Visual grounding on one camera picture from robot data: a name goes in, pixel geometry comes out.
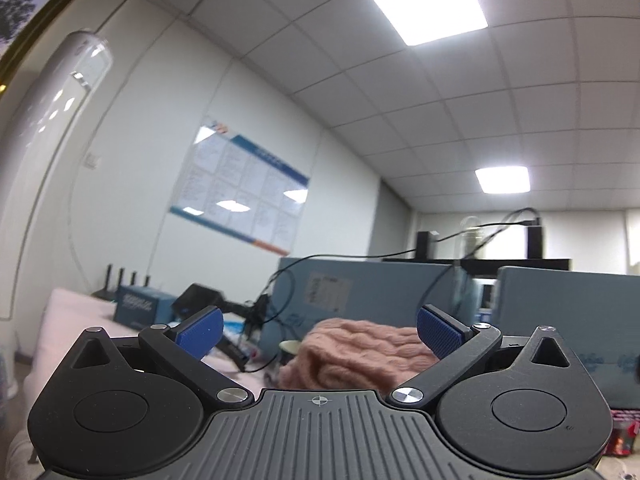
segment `metal screw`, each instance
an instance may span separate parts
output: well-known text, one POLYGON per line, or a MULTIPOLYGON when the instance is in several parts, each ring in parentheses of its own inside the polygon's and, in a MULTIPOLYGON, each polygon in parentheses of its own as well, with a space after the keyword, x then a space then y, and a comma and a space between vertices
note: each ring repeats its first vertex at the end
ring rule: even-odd
POLYGON ((236 402, 242 402, 246 400, 249 394, 242 388, 225 388, 218 392, 218 399, 222 402, 228 402, 234 404, 236 402))
POLYGON ((417 390, 416 388, 410 388, 408 386, 394 390, 391 396, 398 402, 402 402, 404 404, 413 404, 414 402, 419 402, 424 397, 420 390, 417 390))

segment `crosshair marking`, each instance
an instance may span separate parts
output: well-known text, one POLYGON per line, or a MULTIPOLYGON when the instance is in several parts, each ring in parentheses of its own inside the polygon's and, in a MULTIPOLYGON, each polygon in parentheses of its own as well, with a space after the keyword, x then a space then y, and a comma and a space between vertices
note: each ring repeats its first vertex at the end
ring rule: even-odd
POLYGON ((322 395, 318 395, 315 396, 313 399, 309 399, 312 403, 314 403, 316 406, 324 406, 326 403, 328 403, 331 399, 327 399, 326 397, 322 396, 322 395))

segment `circular cap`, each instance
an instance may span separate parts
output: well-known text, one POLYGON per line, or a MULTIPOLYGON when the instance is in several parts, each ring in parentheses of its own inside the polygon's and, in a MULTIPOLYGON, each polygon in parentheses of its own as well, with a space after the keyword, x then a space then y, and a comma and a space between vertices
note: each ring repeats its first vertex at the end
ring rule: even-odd
POLYGON ((545 431, 562 424, 566 407, 556 396, 540 390, 511 390, 495 397, 491 410, 514 430, 545 431))
POLYGON ((225 388, 218 392, 218 399, 230 404, 242 402, 246 400, 247 397, 249 397, 249 394, 242 388, 225 388))
POLYGON ((149 406, 137 394, 123 390, 98 392, 76 404, 74 416, 80 426, 98 433, 132 428, 145 418, 149 406))
POLYGON ((397 390, 394 390, 391 396, 398 402, 404 402, 405 404, 419 402, 424 397, 420 390, 409 387, 398 388, 397 390))

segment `blue gripper pad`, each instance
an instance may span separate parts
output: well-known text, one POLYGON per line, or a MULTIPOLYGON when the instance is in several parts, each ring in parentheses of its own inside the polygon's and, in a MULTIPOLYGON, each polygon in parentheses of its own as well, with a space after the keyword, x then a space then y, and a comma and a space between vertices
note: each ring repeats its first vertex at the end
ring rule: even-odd
POLYGON ((175 343, 200 360, 218 344, 223 328, 222 311, 214 308, 204 314, 194 314, 172 330, 175 333, 175 343))
POLYGON ((416 323, 418 337, 438 359, 444 359, 465 342, 465 336, 449 323, 423 307, 418 311, 416 323))

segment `black cable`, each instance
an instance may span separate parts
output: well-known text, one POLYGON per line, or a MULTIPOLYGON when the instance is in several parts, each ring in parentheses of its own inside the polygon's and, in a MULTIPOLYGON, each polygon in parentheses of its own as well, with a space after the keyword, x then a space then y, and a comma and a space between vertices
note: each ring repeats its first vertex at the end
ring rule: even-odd
MULTIPOLYGON (((474 229, 476 227, 491 227, 496 225, 527 225, 528 223, 529 223, 529 220, 523 220, 520 222, 491 222, 489 224, 474 225, 469 227, 468 229, 474 229)), ((436 243, 449 240, 450 238, 455 238, 456 236, 460 236, 461 234, 466 233, 468 229, 464 229, 463 231, 458 231, 457 233, 453 233, 452 235, 445 236, 444 238, 439 238, 438 240, 436 240, 436 243)))
MULTIPOLYGON (((287 276, 289 276, 289 279, 291 280, 291 287, 289 288, 289 295, 287 296, 287 299, 284 301, 284 304, 282 305, 280 310, 277 310, 276 313, 273 314, 269 319, 265 319, 262 322, 263 325, 265 323, 273 321, 278 316, 280 316, 280 314, 282 314, 284 312, 284 310, 289 306, 289 303, 291 303, 291 300, 293 299, 293 293, 296 290, 296 279, 295 279, 295 276, 294 276, 293 272, 291 272, 289 269, 284 270, 284 272, 287 273, 287 276)), ((270 306, 274 306, 273 303, 271 303, 271 299, 269 300, 269 305, 270 306)))
MULTIPOLYGON (((349 259, 360 259, 360 258, 389 258, 392 256, 399 256, 401 254, 407 254, 407 253, 415 253, 415 249, 408 249, 406 251, 399 251, 397 253, 389 253, 389 254, 367 254, 367 255, 354 255, 354 254, 310 254, 309 256, 305 256, 304 258, 299 258, 298 260, 296 260, 295 262, 291 262, 289 265, 276 270, 267 280, 267 284, 263 287, 263 289, 260 291, 260 294, 258 294, 258 298, 260 298, 261 295, 263 295, 267 289, 271 286, 271 283, 273 283, 283 272, 287 272, 289 271, 289 269, 291 267, 293 267, 294 265, 297 265, 300 262, 304 262, 305 260, 310 260, 311 258, 349 258, 349 259)), ((286 307, 289 305, 292 297, 293 297, 293 291, 295 289, 295 283, 293 282, 293 273, 290 272, 291 275, 291 279, 292 279, 292 286, 291 286, 291 291, 289 293, 289 297, 287 298, 287 300, 285 301, 285 304, 283 307, 281 307, 281 309, 278 311, 278 313, 274 316, 272 316, 271 318, 269 318, 268 320, 265 320, 263 322, 263 325, 267 322, 273 321, 274 319, 276 319, 280 314, 282 314, 282 312, 286 309, 286 307)))
POLYGON ((271 363, 273 363, 278 358, 279 355, 280 355, 280 350, 278 350, 276 352, 276 355, 274 355, 271 359, 269 359, 261 367, 256 368, 255 370, 245 370, 244 373, 245 374, 255 374, 256 372, 260 372, 260 371, 264 370, 267 366, 269 366, 271 363))
MULTIPOLYGON (((532 208, 532 207, 524 207, 522 209, 516 209, 516 211, 512 211, 510 213, 508 213, 501 222, 496 222, 496 225, 500 225, 502 226, 500 229, 496 229, 495 232, 491 233, 490 235, 488 235, 482 242, 480 242, 478 245, 476 245, 474 247, 474 250, 471 251, 469 254, 465 254, 465 256, 463 256, 462 258, 460 258, 461 260, 466 260, 468 258, 471 258, 474 254, 476 254, 476 252, 478 252, 481 248, 483 248, 485 245, 487 245, 491 240, 493 240, 495 237, 497 237, 498 234, 500 234, 503 231, 506 231, 510 226, 512 225, 519 225, 521 224, 520 222, 510 222, 510 220, 514 217, 514 216, 519 216, 522 213, 524 213, 525 211, 529 211, 532 212, 534 215, 536 215, 536 222, 538 224, 540 224, 540 213, 532 208)), ((427 290, 424 291, 424 293, 422 294, 422 296, 420 297, 420 301, 418 302, 418 308, 421 308, 424 303, 426 302, 427 298, 429 297, 429 295, 431 294, 431 292, 433 291, 433 289, 435 288, 435 286, 438 284, 438 282, 442 279, 442 277, 449 272, 451 269, 453 269, 455 267, 455 264, 450 264, 447 266, 446 269, 444 269, 439 275, 437 275, 435 277, 435 279, 430 283, 430 285, 427 287, 427 290)))
POLYGON ((291 332, 291 335, 293 336, 293 339, 295 339, 297 341, 302 341, 302 338, 298 335, 296 330, 290 324, 287 324, 287 323, 283 322, 281 319, 275 319, 275 322, 277 324, 279 324, 281 327, 283 327, 283 329, 288 330, 289 332, 291 332))

